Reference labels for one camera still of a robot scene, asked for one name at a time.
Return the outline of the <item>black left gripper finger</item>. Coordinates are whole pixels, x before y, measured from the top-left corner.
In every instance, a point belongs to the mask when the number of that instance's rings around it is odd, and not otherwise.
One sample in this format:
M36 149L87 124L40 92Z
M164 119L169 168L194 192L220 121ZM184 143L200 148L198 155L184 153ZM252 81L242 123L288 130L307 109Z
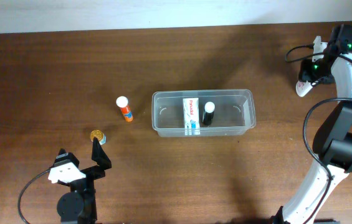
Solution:
M100 141L94 137L92 143L92 160L97 163L103 170L111 169L112 162L102 149Z
M73 153L67 152L65 149L61 148L57 157L55 158L53 167L58 167L69 162L72 163L76 168L78 168L80 163Z

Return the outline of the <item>small gold-lidded jar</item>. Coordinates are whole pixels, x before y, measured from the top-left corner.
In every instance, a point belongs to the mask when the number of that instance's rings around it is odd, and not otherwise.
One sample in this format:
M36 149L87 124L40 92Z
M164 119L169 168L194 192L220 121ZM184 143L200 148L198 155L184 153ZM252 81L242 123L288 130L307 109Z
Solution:
M90 133L90 140L91 142L93 142L93 140L97 138L100 145L103 145L106 143L106 135L101 131L101 130L93 130L91 133Z

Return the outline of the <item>orange effervescent tablet tube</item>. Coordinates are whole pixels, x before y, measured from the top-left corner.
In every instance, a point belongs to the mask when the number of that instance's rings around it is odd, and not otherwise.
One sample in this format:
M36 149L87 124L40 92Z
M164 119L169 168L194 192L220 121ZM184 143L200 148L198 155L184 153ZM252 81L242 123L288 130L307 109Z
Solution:
M131 112L131 109L128 105L128 98L125 96L119 96L116 100L117 107L121 110L121 113L124 117L124 119L127 122L132 122L133 121L133 115Z

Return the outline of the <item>white spray bottle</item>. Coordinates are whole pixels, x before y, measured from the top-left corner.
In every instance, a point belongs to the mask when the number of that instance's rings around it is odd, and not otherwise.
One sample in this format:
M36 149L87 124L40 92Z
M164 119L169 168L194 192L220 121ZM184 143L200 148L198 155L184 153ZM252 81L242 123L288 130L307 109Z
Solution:
M299 97L304 97L305 95L308 94L308 92L313 88L312 84L310 82L301 82L297 81L295 90L297 92L297 95Z

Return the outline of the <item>white blue medicine box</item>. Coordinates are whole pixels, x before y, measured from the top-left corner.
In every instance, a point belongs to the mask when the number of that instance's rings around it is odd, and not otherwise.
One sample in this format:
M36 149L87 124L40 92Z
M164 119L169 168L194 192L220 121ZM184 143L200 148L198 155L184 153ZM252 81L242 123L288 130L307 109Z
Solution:
M183 113L185 135L200 135L199 98L183 98Z

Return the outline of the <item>black bottle white cap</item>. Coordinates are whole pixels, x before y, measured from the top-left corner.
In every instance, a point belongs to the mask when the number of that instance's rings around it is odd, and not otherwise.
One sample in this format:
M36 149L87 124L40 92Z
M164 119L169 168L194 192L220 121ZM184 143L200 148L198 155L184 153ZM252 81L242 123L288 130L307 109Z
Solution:
M203 112L203 117L202 117L202 123L206 126L209 126L212 124L212 120L214 118L214 110L216 106L213 102L208 101L204 105L204 112Z

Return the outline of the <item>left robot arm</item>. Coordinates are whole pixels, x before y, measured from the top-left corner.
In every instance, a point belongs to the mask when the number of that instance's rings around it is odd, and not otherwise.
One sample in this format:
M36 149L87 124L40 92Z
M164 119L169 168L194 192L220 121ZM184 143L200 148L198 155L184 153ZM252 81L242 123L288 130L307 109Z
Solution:
M100 166L80 170L78 165L79 160L71 152L61 149L49 171L48 179L53 184L70 188L57 202L61 223L97 221L94 181L105 177L105 170Z

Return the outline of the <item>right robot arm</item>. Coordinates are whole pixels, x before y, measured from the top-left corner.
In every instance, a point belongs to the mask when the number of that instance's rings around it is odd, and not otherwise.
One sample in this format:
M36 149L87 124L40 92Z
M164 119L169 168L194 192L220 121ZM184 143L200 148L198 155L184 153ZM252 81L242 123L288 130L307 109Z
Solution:
M186 82L185 87L221 87L239 67L245 67L244 80L255 88L261 88L262 94L270 100L265 107L266 117L284 112L293 118L297 107L287 102L288 93L270 82L272 76L286 74L284 65L289 62L289 57L281 54L282 44L280 31L275 27L243 27L200 72ZM340 72L333 72L331 68L337 60L347 62L347 55L352 54L352 25L335 26L323 50L317 48L317 43L310 44L309 48L313 53L299 58L299 80L310 86L334 83L342 87L348 84ZM339 93L335 102L336 108L319 127L313 142L305 145L314 163L325 172L320 201L314 203L310 218L320 210L321 203L336 182L335 170L341 169L344 174L352 172L352 93Z

